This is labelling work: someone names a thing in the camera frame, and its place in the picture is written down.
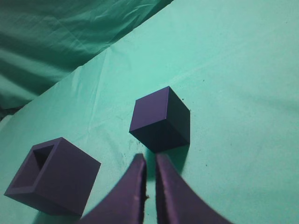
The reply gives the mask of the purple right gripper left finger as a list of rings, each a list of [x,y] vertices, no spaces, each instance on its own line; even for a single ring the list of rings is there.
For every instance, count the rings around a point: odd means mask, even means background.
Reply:
[[[146,181],[146,160],[143,154],[136,154],[114,188],[79,223],[142,224],[147,199]]]

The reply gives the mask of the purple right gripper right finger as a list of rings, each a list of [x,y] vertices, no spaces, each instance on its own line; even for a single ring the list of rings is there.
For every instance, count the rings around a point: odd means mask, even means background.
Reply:
[[[156,210],[159,224],[229,224],[184,181],[166,154],[156,154]]]

